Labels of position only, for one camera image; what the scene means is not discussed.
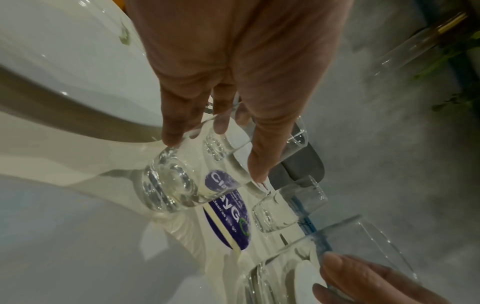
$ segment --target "shot glass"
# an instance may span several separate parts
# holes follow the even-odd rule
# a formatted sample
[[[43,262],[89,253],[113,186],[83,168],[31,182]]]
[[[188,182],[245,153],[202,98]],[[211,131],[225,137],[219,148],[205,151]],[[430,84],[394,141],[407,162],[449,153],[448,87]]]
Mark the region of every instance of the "shot glass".
[[[261,232],[272,232],[298,223],[328,202],[311,176],[267,195],[252,209],[253,221]]]
[[[327,251],[355,255],[393,268],[413,281],[419,281],[412,267],[390,240],[372,223],[357,215],[289,244],[252,269],[245,277],[245,284],[241,286],[245,291],[246,302],[302,302],[297,297],[311,295],[314,283],[323,284],[343,295],[334,287],[327,286],[320,276],[322,256]]]
[[[185,133],[177,147],[164,149],[144,170],[142,187],[148,208],[177,212],[195,207],[252,181],[248,157],[255,123],[243,103],[213,116]],[[307,146],[298,118],[280,161]]]

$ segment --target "concrete floor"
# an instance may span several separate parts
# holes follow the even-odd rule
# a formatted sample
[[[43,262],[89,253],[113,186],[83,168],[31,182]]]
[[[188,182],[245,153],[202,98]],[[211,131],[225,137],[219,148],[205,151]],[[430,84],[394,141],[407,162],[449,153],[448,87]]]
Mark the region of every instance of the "concrete floor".
[[[455,303],[480,298],[480,122],[470,112],[434,113],[460,91],[448,66],[412,76],[431,50],[389,78],[375,58],[425,26],[413,0],[356,1],[338,55],[304,114],[325,165],[330,204],[322,228],[355,214],[380,227],[423,284]]]

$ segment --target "table surface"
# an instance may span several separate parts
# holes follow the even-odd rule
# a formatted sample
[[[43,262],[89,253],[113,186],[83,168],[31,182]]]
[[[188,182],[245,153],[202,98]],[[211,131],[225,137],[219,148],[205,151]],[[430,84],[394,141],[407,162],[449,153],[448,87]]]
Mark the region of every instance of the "table surface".
[[[10,100],[35,96],[0,86]],[[122,205],[151,218],[178,239],[198,261],[221,302],[232,302],[242,275],[284,246],[280,232],[265,235],[252,227],[247,249],[235,254],[209,226],[203,208],[173,215],[147,209],[140,199],[142,170],[165,146],[88,137],[0,111],[0,174],[67,187]],[[249,211],[264,194],[254,186],[239,189]],[[281,231],[290,243],[304,236],[299,226]]]

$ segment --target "drinking glass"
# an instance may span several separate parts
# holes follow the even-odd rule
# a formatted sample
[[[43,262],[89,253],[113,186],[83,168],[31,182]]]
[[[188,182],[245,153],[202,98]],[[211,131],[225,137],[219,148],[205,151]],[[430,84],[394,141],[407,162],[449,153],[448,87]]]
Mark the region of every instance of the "drinking glass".
[[[301,263],[308,266],[311,263],[310,269],[320,271],[322,256],[327,251],[355,255],[418,281],[412,267],[389,239],[372,223],[357,215],[289,244],[256,266],[246,276],[243,286],[247,303],[295,303],[296,280],[299,279],[296,268]],[[311,292],[312,285],[304,286],[307,292]],[[339,293],[332,286],[328,288]]]
[[[185,133],[177,147],[164,149],[144,170],[142,187],[148,208],[177,212],[195,207],[252,181],[248,157],[255,123],[243,103],[213,116]],[[307,146],[298,118],[280,161]]]
[[[261,232],[272,232],[298,223],[324,206],[327,197],[311,176],[267,195],[252,209],[253,221]]]

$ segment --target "hand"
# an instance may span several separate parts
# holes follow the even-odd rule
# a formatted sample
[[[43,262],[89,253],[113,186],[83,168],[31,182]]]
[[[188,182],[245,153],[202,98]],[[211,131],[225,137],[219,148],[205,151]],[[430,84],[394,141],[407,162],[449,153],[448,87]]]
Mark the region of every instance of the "hand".
[[[160,81],[163,142],[174,146],[238,91],[256,129],[248,168],[263,182],[334,55],[352,0],[127,0]]]
[[[450,304],[393,269],[353,256],[326,253],[320,274],[325,282],[354,300],[346,300],[315,284],[313,294],[322,304]]]

